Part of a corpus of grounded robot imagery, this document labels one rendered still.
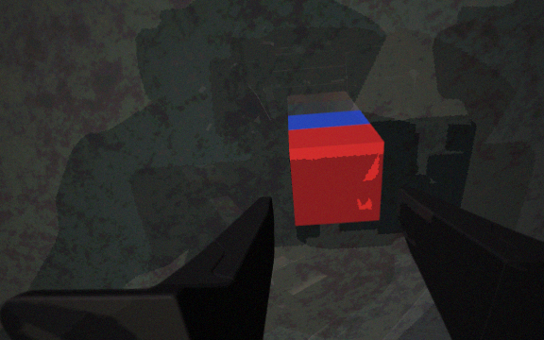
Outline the red block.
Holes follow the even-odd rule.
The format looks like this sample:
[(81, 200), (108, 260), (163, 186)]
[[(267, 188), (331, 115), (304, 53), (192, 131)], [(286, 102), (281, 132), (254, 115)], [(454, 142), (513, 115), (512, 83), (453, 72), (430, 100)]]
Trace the red block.
[(384, 140), (373, 126), (288, 131), (296, 226), (380, 220)]

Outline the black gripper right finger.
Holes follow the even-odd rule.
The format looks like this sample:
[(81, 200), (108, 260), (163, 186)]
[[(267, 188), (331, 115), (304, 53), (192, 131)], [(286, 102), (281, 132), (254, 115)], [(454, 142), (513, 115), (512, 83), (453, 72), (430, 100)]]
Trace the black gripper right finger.
[(451, 340), (544, 340), (544, 241), (411, 187), (397, 214)]

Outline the blue toy brick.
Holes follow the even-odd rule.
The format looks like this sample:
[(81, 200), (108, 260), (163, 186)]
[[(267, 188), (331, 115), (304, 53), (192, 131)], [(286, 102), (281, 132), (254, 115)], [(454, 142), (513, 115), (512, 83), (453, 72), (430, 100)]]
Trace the blue toy brick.
[(360, 124), (370, 125), (359, 110), (288, 115), (288, 130)]

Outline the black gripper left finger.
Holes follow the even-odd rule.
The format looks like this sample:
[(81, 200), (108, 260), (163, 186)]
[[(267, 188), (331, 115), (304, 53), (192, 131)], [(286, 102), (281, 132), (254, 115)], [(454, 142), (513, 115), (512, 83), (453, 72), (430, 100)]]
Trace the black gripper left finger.
[(0, 321), (10, 340), (263, 340), (273, 263), (265, 196), (149, 289), (31, 290)]

